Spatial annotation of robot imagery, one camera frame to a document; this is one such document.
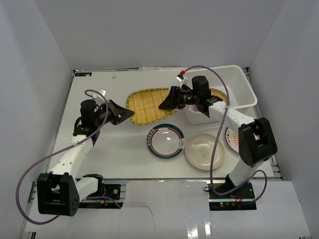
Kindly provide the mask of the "fan-shaped bamboo pattern plate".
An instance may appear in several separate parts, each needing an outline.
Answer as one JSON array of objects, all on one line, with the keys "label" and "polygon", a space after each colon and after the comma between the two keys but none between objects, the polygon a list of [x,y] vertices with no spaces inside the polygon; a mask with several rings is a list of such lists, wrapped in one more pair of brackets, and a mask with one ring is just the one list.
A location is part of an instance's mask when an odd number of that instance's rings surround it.
[{"label": "fan-shaped bamboo pattern plate", "polygon": [[147,125],[169,117],[177,111],[160,110],[159,105],[169,94],[169,88],[150,88],[132,92],[126,99],[126,109],[134,111],[130,120],[135,125]]}]

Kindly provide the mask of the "white plate green red rim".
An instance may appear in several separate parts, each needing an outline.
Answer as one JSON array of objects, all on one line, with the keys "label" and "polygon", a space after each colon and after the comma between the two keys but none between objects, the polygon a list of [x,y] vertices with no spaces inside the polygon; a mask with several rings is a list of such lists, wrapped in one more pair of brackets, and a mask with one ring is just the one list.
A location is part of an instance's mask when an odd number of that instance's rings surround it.
[{"label": "white plate green red rim", "polygon": [[169,123],[154,126],[146,138],[149,151],[160,159],[171,159],[180,155],[185,143],[186,138],[181,129]]}]

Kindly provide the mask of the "round bamboo pattern plate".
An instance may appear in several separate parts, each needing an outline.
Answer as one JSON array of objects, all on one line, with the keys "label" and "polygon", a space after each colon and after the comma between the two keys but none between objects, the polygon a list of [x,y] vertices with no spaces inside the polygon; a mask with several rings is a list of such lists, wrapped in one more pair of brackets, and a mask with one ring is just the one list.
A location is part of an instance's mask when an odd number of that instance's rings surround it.
[{"label": "round bamboo pattern plate", "polygon": [[198,112],[207,112],[209,106],[212,106],[214,103],[223,101],[228,102],[227,96],[222,91],[215,88],[208,88],[198,91],[196,94],[196,101],[193,103],[193,106]]}]

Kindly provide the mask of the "white plate orange sun pattern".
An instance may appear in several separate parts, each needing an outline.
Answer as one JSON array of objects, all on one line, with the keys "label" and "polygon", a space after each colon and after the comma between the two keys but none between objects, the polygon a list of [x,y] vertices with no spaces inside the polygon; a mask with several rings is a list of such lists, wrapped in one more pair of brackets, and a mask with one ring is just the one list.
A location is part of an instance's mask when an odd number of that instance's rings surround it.
[{"label": "white plate orange sun pattern", "polygon": [[225,130],[225,140],[229,148],[238,154],[239,153],[238,135],[228,127]]}]

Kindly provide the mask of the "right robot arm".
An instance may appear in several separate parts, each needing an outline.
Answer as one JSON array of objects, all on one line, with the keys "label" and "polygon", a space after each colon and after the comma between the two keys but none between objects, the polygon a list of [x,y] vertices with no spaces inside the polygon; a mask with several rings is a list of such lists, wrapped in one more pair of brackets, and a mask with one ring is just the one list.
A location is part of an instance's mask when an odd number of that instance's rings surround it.
[{"label": "right robot arm", "polygon": [[195,105],[199,112],[214,118],[221,126],[228,127],[238,135],[238,163],[221,186],[210,187],[218,196],[227,195],[235,199],[243,193],[243,185],[258,172],[258,167],[275,155],[278,148],[268,119],[247,116],[230,107],[229,102],[212,94],[205,76],[196,76],[192,78],[192,88],[186,85],[172,86],[159,109],[183,109],[187,105]]}]

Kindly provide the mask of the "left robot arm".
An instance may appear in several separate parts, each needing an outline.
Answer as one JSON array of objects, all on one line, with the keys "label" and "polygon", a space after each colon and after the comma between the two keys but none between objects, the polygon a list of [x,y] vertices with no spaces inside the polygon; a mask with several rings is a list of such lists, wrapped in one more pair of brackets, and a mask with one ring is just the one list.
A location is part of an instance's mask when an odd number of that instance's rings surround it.
[{"label": "left robot arm", "polygon": [[47,173],[37,178],[38,211],[45,215],[74,216],[80,202],[88,197],[99,199],[105,195],[103,176],[86,174],[77,179],[77,172],[85,157],[95,146],[100,129],[106,123],[118,125],[134,115],[112,100],[100,105],[95,100],[80,104],[80,117],[75,121],[70,148]]}]

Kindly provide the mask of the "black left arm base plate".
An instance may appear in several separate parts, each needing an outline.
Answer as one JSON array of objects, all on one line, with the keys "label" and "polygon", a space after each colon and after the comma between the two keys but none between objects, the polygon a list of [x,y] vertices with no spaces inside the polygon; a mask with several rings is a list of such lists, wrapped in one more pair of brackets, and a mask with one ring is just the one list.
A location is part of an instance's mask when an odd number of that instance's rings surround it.
[{"label": "black left arm base plate", "polygon": [[105,184],[103,196],[112,198],[114,200],[119,200],[121,196],[121,185],[120,184]]}]

